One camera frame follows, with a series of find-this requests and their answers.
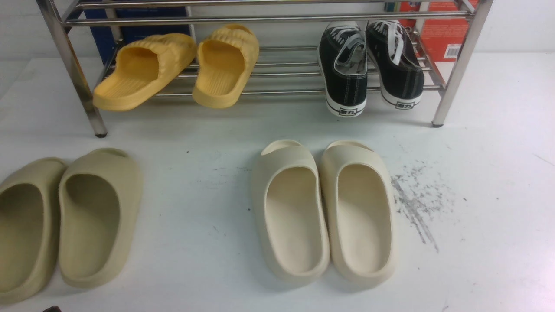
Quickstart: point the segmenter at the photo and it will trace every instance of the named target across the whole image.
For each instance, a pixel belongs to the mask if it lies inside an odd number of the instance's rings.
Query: shoe rack
[[[419,29],[411,34],[413,45],[419,52],[419,61],[425,72],[429,73],[433,84],[424,86],[424,91],[439,92],[441,100],[438,104],[436,114],[432,120],[432,126],[439,128],[443,126],[445,117],[451,107],[453,99],[457,93],[466,67],[472,56],[472,52],[478,41],[478,37],[482,31],[486,17],[490,11],[493,0],[480,0],[477,7],[473,7],[468,0],[451,0],[458,8],[458,11],[449,12],[378,12],[378,13],[353,13],[353,14],[319,14],[319,15],[286,15],[286,16],[236,16],[236,17],[183,17],[183,18],[117,18],[115,9],[117,8],[146,8],[146,7],[192,7],[192,6],[255,6],[265,5],[283,5],[283,4],[322,4],[322,3],[379,3],[379,0],[98,0],[96,2],[85,0],[74,0],[69,8],[60,14],[54,0],[36,0],[41,13],[46,21],[48,29],[52,34],[52,38],[60,52],[62,61],[71,78],[75,91],[79,96],[81,104],[89,118],[94,134],[99,138],[104,138],[108,134],[108,130],[102,121],[102,116],[96,107],[93,106],[93,96],[88,83],[85,79],[79,60],[75,55],[75,51],[69,40],[68,33],[73,27],[99,27],[110,26],[112,34],[116,40],[116,45],[110,61],[104,67],[102,74],[98,79],[101,82],[108,76],[114,68],[115,55],[119,48],[125,43],[119,29],[120,26],[159,26],[159,25],[179,25],[179,24],[209,24],[209,23],[288,23],[288,22],[333,22],[333,21],[369,21],[381,19],[417,19],[422,25],[424,19],[437,18],[462,18],[470,25],[466,34],[465,42],[459,51],[457,62],[451,72],[451,75],[445,79],[438,71],[434,62],[427,53],[426,47],[420,38]],[[424,2],[446,1],[446,0],[428,0]],[[87,9],[105,9],[107,18],[103,19],[79,19],[79,16]],[[273,72],[273,73],[253,73],[253,78],[292,78],[292,77],[314,77],[320,76],[316,63],[316,47],[261,47],[260,53],[265,52],[281,52],[281,51],[314,51],[314,61],[312,62],[261,62],[259,61],[255,68],[275,68],[280,70],[283,68],[299,69],[299,71],[291,72]],[[196,78],[196,70],[198,64],[191,64],[177,79]],[[377,74],[375,70],[369,68],[369,74]],[[379,87],[368,87],[368,92],[379,92]],[[288,90],[245,90],[242,96],[288,96],[288,95],[311,95],[324,94],[324,86],[318,89],[288,89]],[[155,97],[159,98],[178,98],[190,97],[191,90],[183,92],[165,92],[161,91]]]

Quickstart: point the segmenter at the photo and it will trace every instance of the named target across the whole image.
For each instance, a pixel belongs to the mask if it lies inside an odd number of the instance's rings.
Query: black canvas sneaker
[[[422,99],[424,72],[405,28],[398,21],[379,21],[366,27],[368,56],[380,74],[385,101],[411,109]]]
[[[318,64],[328,109],[339,117],[360,115],[366,106],[368,64],[364,34],[356,22],[327,26],[318,46]]]

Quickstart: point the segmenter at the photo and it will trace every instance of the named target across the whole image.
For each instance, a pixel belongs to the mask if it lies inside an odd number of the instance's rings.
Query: orange box
[[[478,0],[469,0],[476,7]],[[428,11],[456,11],[452,2],[430,2]],[[434,62],[454,62],[468,30],[464,19],[428,19],[422,30],[422,41]]]
[[[409,1],[409,2],[401,2],[399,3],[399,12],[418,12],[420,10],[420,2],[416,1]],[[399,23],[405,26],[405,28],[409,28],[412,30],[416,25],[415,19],[399,19]]]

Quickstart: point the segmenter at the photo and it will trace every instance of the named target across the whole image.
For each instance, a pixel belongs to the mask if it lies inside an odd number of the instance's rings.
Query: sneaker heel label
[[[397,109],[412,109],[415,106],[415,103],[401,103],[401,102],[397,102],[397,105],[395,105],[395,108]]]
[[[357,114],[358,112],[356,109],[344,109],[344,108],[339,109],[340,116],[356,116]]]

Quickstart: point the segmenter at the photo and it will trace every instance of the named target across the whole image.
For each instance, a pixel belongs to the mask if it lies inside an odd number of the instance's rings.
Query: slide sandal
[[[60,270],[64,281],[92,288],[123,269],[137,221],[143,177],[124,151],[97,149],[69,166],[59,187]]]
[[[271,143],[262,151],[251,182],[268,267],[292,283],[314,281],[330,262],[330,247],[310,151],[293,140]]]
[[[58,257],[58,158],[26,165],[0,185],[0,304],[16,303],[43,289]]]
[[[195,58],[196,43],[181,33],[153,35],[121,48],[114,72],[93,95],[94,106],[133,109],[157,94]]]
[[[331,257],[351,282],[374,287],[395,269],[391,178],[370,148],[354,141],[328,146],[320,166]]]
[[[199,76],[193,98],[210,108],[237,102],[259,55],[258,40],[248,28],[230,24],[214,31],[199,45]]]

